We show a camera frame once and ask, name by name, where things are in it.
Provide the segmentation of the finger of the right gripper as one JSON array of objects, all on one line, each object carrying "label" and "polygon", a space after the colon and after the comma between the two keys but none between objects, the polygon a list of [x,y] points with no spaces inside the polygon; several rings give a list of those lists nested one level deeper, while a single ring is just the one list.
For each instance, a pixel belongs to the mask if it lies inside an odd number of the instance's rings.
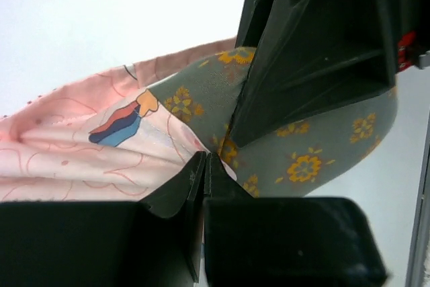
[{"label": "finger of the right gripper", "polygon": [[245,147],[269,132],[376,97],[387,72],[387,0],[275,0],[230,124]]},{"label": "finger of the right gripper", "polygon": [[275,0],[244,0],[235,46],[256,48],[263,37]]}]

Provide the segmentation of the pink bunny pillowcase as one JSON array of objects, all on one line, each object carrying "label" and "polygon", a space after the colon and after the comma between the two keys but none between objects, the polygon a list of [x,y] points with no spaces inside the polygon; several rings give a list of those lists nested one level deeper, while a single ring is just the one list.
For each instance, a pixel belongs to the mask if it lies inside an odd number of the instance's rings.
[{"label": "pink bunny pillowcase", "polygon": [[152,84],[232,49],[219,40],[115,67],[41,95],[1,119],[1,201],[140,200],[208,147],[173,113],[195,104],[185,87],[168,100]]}]

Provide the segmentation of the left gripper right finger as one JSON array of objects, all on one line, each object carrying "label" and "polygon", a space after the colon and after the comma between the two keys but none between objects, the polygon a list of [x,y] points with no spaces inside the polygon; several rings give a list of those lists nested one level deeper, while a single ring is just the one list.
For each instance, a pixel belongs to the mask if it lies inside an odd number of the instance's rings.
[{"label": "left gripper right finger", "polygon": [[204,256],[210,286],[383,286],[363,210],[339,197],[253,198],[206,159]]}]

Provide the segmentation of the grey pillow orange flowers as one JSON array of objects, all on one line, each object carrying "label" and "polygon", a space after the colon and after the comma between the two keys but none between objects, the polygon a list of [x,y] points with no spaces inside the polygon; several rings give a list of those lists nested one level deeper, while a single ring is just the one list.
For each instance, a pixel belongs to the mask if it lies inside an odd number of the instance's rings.
[{"label": "grey pillow orange flowers", "polygon": [[367,157],[391,129],[395,89],[239,147],[228,124],[254,53],[250,47],[214,53],[203,46],[156,58],[149,67],[152,93],[219,154],[250,195],[305,196]]}]

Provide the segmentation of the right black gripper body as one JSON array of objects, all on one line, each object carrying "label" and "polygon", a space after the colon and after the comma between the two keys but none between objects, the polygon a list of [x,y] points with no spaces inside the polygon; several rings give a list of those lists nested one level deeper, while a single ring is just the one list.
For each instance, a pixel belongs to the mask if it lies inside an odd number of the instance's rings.
[{"label": "right black gripper body", "polygon": [[429,67],[429,0],[387,0],[387,72]]}]

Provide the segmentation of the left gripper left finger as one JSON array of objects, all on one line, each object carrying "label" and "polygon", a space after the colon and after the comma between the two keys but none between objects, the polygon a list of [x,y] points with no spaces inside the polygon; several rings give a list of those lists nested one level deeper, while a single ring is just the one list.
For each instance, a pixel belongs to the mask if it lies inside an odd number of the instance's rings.
[{"label": "left gripper left finger", "polygon": [[2,286],[193,286],[206,154],[151,195],[121,202],[4,202]]}]

